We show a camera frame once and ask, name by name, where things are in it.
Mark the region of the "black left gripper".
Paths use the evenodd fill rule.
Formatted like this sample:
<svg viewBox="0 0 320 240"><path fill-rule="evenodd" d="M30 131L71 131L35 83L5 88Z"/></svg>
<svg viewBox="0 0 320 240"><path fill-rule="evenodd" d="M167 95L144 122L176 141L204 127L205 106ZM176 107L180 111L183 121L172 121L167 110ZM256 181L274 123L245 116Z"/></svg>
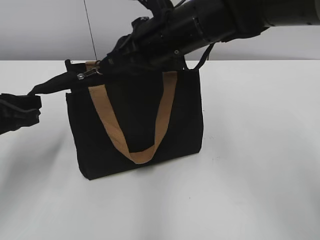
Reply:
<svg viewBox="0 0 320 240"><path fill-rule="evenodd" d="M41 97L38 95L0 95L0 134L31 127L40 122Z"/></svg>

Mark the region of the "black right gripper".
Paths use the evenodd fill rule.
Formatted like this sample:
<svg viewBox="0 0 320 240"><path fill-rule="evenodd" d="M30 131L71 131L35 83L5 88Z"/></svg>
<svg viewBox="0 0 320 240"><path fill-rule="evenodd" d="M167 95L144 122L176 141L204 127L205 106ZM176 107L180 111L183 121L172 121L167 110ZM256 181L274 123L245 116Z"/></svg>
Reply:
<svg viewBox="0 0 320 240"><path fill-rule="evenodd" d="M132 32L122 36L98 64L100 73L129 73L130 68L164 68L165 18L138 17Z"/></svg>

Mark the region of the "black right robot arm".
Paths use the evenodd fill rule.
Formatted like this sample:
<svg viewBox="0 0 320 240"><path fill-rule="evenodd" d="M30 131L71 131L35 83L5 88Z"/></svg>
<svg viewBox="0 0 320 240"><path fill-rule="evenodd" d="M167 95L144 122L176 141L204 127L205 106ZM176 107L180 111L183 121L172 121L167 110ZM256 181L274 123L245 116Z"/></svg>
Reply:
<svg viewBox="0 0 320 240"><path fill-rule="evenodd" d="M186 54L215 43L259 36L271 27L317 26L317 0L143 0L152 18L132 23L100 61L103 74L163 69Z"/></svg>

